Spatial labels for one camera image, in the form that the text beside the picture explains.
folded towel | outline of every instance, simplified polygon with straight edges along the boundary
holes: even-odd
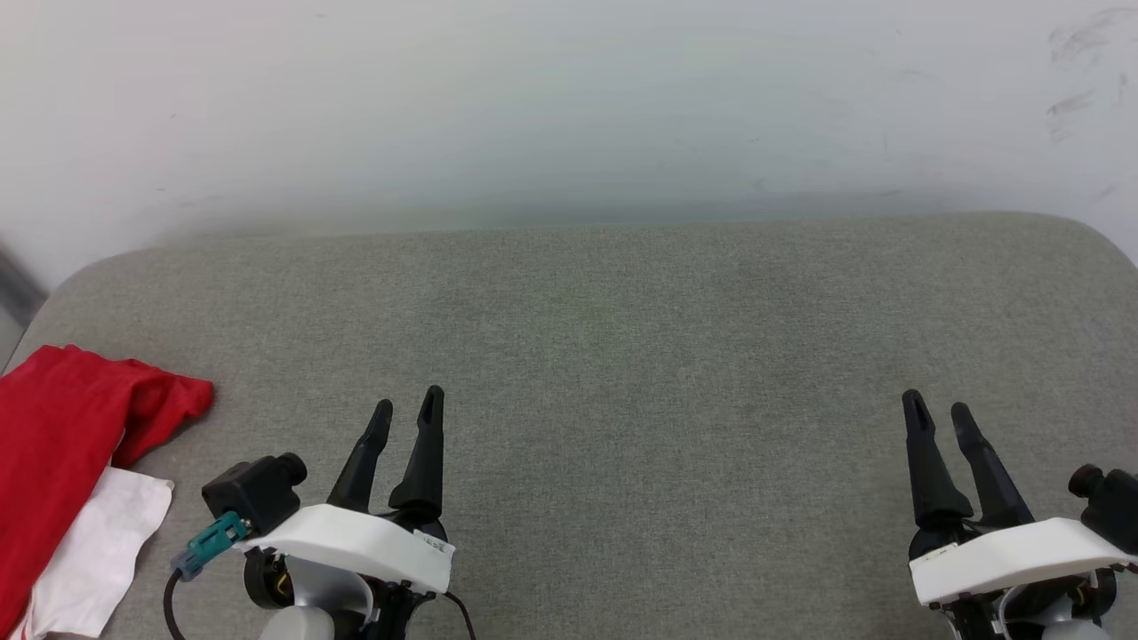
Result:
[[[134,581],[139,549],[166,517],[174,483],[107,467],[35,581],[9,640],[98,638]]]
[[[41,347],[0,378],[0,635],[108,462],[132,465],[211,402],[206,380],[71,345]]]

red cloth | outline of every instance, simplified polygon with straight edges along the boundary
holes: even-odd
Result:
[[[129,467],[212,402],[212,383],[74,345],[0,378],[0,637],[107,463]]]

white cloth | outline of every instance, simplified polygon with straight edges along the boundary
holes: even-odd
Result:
[[[9,640],[98,638],[134,580],[134,560],[166,517],[174,483],[107,467],[32,588]]]

gray fabric surface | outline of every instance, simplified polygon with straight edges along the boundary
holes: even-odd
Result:
[[[208,417],[137,470],[174,479],[110,639],[165,635],[167,561],[238,460],[295,451],[322,500],[395,403],[373,507],[430,384],[443,522],[480,638],[949,638],[908,577],[900,394],[920,388],[972,497],[967,401],[1039,517],[1135,466],[1138,273],[1023,214],[264,239],[149,251],[63,286],[20,345],[74,343],[212,379]],[[228,555],[182,585],[188,638],[267,617]],[[1107,627],[1138,626],[1138,580]],[[464,638],[452,604],[414,638]]]

black cable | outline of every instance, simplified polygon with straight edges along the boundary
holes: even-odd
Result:
[[[166,616],[166,629],[170,630],[170,637],[174,640],[185,640],[185,637],[178,629],[178,622],[174,621],[174,585],[181,577],[182,569],[174,569],[166,582],[166,590],[162,593],[162,613]]]
[[[467,612],[467,606],[462,604],[462,600],[460,600],[457,596],[451,593],[450,591],[443,593],[443,596],[446,596],[447,599],[450,599],[452,602],[459,605],[459,608],[462,610],[462,620],[467,621],[467,633],[470,634],[470,640],[478,640],[477,638],[475,638],[475,625],[470,622],[470,613]]]

